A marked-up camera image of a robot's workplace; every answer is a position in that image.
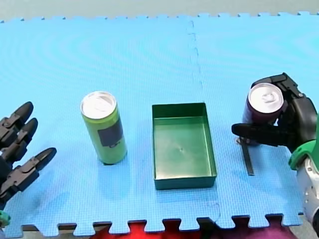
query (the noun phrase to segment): green robot part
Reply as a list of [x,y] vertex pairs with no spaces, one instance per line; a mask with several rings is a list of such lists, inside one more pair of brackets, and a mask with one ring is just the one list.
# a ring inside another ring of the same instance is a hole
[[0,210],[0,227],[3,228],[8,226],[10,224],[10,220],[11,217],[4,211]]
[[[317,116],[316,138],[319,138],[319,115]],[[304,143],[293,152],[289,159],[291,169],[297,170],[306,157],[312,160],[317,172],[319,172],[319,140]]]

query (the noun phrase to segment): table surface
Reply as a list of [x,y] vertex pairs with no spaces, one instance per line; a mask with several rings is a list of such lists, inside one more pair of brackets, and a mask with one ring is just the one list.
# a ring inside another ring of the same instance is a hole
[[[318,0],[0,0],[0,20],[9,21],[15,17],[31,19],[37,16],[51,18],[52,16],[128,16],[147,15],[149,17],[158,14],[175,16],[178,14],[197,15],[207,12],[211,15],[218,15],[227,12],[236,15],[239,12],[246,12],[257,15],[259,12],[269,12],[276,15],[278,12],[289,12],[297,14],[298,11],[309,11],[311,14],[319,12]],[[298,238],[317,238],[308,222],[299,227],[291,227],[291,230]],[[43,238],[38,232],[25,232],[25,239]],[[64,234],[60,239],[74,238],[72,234]]]

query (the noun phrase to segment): purple can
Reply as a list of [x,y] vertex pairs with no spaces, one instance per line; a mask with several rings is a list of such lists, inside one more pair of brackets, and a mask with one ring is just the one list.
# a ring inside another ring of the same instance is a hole
[[243,123],[274,124],[284,105],[281,90],[270,83],[253,86],[247,96]]

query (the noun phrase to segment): blue foam mat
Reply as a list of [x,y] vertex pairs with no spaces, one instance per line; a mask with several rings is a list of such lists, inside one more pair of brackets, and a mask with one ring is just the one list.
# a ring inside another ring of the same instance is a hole
[[[259,78],[286,71],[318,105],[319,16],[57,17],[0,24],[1,115],[32,101],[39,127],[20,162],[55,146],[58,153],[41,176],[6,207],[12,224],[35,225],[45,236],[57,225],[77,224],[76,236],[94,234],[94,222],[110,232],[129,232],[128,221],[146,220],[162,231],[163,219],[196,218],[223,228],[232,216],[251,227],[282,214],[286,226],[301,223],[301,193],[286,149],[251,149],[256,176],[247,176],[230,127],[241,119],[246,93]],[[119,103],[128,156],[114,166],[96,158],[79,103],[95,90]],[[214,187],[156,191],[153,181],[152,104],[206,102],[218,176]]]

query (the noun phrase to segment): can lid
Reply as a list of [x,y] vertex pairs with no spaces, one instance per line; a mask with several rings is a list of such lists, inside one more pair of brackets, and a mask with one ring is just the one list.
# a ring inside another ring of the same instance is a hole
[[259,83],[251,88],[248,101],[259,112],[273,113],[283,106],[284,97],[277,86],[270,83]]
[[99,120],[109,116],[116,108],[116,100],[108,92],[95,91],[86,95],[81,102],[84,116]]

